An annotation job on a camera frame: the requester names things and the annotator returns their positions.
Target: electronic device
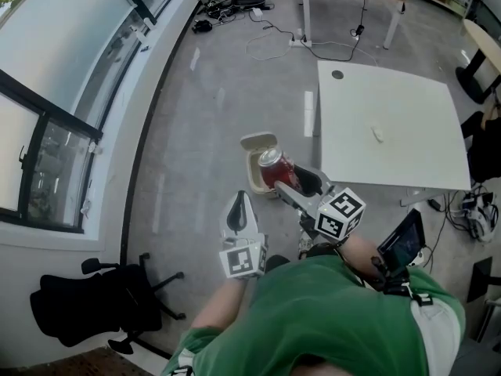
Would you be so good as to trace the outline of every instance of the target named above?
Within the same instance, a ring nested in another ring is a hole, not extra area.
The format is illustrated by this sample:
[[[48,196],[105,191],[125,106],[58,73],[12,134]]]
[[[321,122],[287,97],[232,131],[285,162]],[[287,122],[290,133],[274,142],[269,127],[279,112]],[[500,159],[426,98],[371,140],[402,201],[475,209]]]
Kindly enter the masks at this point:
[[[468,223],[468,231],[475,240],[490,242],[498,225],[499,210],[496,196],[488,193],[467,193],[461,202],[464,218]]]
[[[212,23],[207,20],[195,20],[195,24],[191,28],[193,32],[198,34],[199,32],[212,31]]]
[[[393,233],[377,247],[384,260],[386,277],[394,277],[406,271],[407,266],[419,256],[425,244],[421,213],[413,209]]]
[[[413,209],[391,235],[377,248],[381,258],[373,257],[372,263],[380,272],[383,293],[401,295],[417,301],[420,306],[433,305],[433,299],[426,294],[415,294],[410,288],[407,266],[422,255],[424,240],[421,214]]]

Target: chair leg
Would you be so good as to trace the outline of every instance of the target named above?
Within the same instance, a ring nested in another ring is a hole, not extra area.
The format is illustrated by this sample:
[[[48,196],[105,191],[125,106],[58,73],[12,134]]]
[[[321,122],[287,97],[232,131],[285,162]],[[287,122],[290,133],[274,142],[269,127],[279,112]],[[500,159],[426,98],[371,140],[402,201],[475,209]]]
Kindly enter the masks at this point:
[[[141,254],[139,256],[139,265],[143,268],[143,269],[146,269],[146,266],[145,266],[145,261],[147,259],[150,258],[150,253],[149,252],[145,252],[143,254]]]
[[[140,336],[142,331],[133,331],[132,333],[127,333],[127,338],[121,342],[115,340],[108,340],[108,345],[113,351],[124,355],[131,355],[134,353],[132,350],[131,342],[133,342],[138,336]]]
[[[162,287],[165,287],[167,284],[169,284],[171,281],[173,281],[175,279],[184,279],[184,278],[185,278],[185,274],[183,272],[177,272],[174,276],[170,276],[168,279],[151,287],[151,289],[153,292],[155,292],[155,291],[160,290]]]
[[[164,305],[164,303],[157,298],[157,302],[158,302],[158,307],[160,308],[160,310],[166,314],[168,314],[172,319],[174,320],[184,320],[186,319],[186,314],[184,313],[174,313],[172,312],[166,305]]]

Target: jar lid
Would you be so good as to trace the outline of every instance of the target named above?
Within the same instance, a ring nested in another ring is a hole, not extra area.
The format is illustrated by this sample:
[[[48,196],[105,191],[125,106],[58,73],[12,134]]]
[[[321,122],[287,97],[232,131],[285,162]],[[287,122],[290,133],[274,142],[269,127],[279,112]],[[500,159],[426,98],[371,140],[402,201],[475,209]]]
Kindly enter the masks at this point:
[[[282,157],[282,150],[274,146],[271,149],[265,150],[258,159],[258,164],[261,167],[269,167],[274,165]]]

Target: white marker cube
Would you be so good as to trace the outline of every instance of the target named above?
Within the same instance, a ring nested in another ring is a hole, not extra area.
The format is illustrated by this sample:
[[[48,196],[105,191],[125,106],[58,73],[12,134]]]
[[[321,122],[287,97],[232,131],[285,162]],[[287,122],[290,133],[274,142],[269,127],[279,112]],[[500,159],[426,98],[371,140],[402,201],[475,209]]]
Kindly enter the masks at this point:
[[[265,274],[267,247],[254,242],[219,252],[222,267],[228,278],[249,278]]]
[[[366,204],[349,188],[319,206],[315,230],[335,240],[343,240],[362,220]]]

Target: green shirt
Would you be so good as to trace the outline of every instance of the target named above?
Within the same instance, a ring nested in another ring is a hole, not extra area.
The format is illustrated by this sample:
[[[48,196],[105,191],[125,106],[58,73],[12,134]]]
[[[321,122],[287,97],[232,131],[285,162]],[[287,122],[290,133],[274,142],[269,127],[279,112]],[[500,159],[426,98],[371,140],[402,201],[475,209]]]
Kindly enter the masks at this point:
[[[464,333],[464,311],[433,279],[411,269],[411,287],[452,307]],[[289,376],[304,354],[354,375],[424,375],[427,357],[410,298],[361,287],[337,256],[317,256],[274,269],[257,284],[244,316],[224,332],[193,329],[183,349],[195,354],[196,376]]]

